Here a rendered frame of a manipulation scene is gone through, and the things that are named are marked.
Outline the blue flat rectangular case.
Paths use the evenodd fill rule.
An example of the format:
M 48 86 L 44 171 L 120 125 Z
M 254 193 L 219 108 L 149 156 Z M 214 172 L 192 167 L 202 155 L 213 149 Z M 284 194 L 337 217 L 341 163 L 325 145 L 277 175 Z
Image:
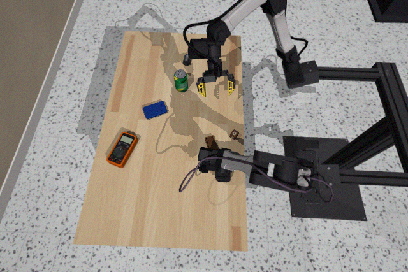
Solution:
M 163 101 L 158 103 L 154 103 L 148 106 L 143 107 L 143 112 L 145 114 L 145 118 L 150 120 L 152 118 L 164 115 L 167 113 L 166 106 Z

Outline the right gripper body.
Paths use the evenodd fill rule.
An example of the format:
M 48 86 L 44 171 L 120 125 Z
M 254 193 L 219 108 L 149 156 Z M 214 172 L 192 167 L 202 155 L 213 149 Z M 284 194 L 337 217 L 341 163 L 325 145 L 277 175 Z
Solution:
M 221 71 L 220 71 L 221 76 L 228 76 L 228 81 L 229 81 L 229 80 L 232 81 L 232 82 L 233 82 L 233 88 L 235 88 L 235 79 L 234 79 L 233 74 L 229 74 L 229 73 L 228 73 L 228 70 L 222 70 L 222 59 L 213 59 L 213 60 L 214 60 L 215 62 L 218 62 L 218 65 L 220 66 L 220 69 L 221 69 Z M 214 64 L 213 64 L 210 60 L 207 61 L 207 64 L 208 64 L 208 70 L 214 69 Z M 199 85 L 200 83 L 205 83 L 205 81 L 204 81 L 204 73 L 205 73 L 205 72 L 202 72 L 203 77 L 199 77 L 198 80 L 197 80 L 198 82 L 196 83 L 198 92 L 199 92 L 199 87 L 198 87 L 198 85 Z

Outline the orange digital multimeter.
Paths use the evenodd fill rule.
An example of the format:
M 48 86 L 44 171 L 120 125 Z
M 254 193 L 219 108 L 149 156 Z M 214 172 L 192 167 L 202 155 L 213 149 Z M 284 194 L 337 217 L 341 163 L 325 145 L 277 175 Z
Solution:
M 107 162 L 119 168 L 123 168 L 137 142 L 138 138 L 135 135 L 122 132 L 106 158 Z

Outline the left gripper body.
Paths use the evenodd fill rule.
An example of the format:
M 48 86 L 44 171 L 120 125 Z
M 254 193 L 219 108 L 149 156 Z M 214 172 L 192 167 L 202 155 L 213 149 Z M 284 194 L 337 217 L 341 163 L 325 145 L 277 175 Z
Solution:
M 217 172 L 215 173 L 215 178 L 218 182 L 230 182 L 231 181 L 231 172 L 229 171 L 227 173 L 220 173 Z

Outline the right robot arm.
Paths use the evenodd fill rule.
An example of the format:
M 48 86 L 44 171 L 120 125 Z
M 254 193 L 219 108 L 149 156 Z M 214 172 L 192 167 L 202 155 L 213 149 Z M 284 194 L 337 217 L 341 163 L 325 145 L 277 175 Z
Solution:
M 221 57 L 221 46 L 224 45 L 226 38 L 231 35 L 231 31 L 256 8 L 261 7 L 272 27 L 276 41 L 276 53 L 283 61 L 288 84 L 304 82 L 302 71 L 299 67 L 298 52 L 296 45 L 291 40 L 288 26 L 285 18 L 286 0 L 241 0 L 230 11 L 215 22 L 207 26 L 207 38 L 190 39 L 190 44 L 199 52 L 212 59 Z M 208 45 L 213 44 L 213 45 Z M 298 58 L 297 58 L 298 57 Z M 284 63 L 285 60 L 285 63 Z M 216 62 L 217 67 L 211 70 L 205 70 L 204 81 L 216 82 L 221 76 L 221 69 Z

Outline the brown wooden tray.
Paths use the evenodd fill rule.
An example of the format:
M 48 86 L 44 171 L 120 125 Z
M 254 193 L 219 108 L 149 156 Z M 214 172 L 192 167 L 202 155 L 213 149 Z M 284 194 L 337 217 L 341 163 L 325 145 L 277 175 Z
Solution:
M 217 145 L 216 145 L 214 136 L 206 137 L 206 138 L 205 138 L 205 142 L 206 142 L 206 144 L 207 144 L 207 148 L 211 148 L 211 149 L 214 149 L 214 150 L 218 150 L 218 147 L 217 147 Z

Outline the green soda can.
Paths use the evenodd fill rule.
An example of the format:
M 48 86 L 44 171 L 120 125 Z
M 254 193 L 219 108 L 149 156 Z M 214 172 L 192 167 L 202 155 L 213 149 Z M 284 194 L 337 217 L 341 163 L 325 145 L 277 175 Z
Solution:
M 176 70 L 174 80 L 178 92 L 185 92 L 188 89 L 187 73 L 183 69 Z

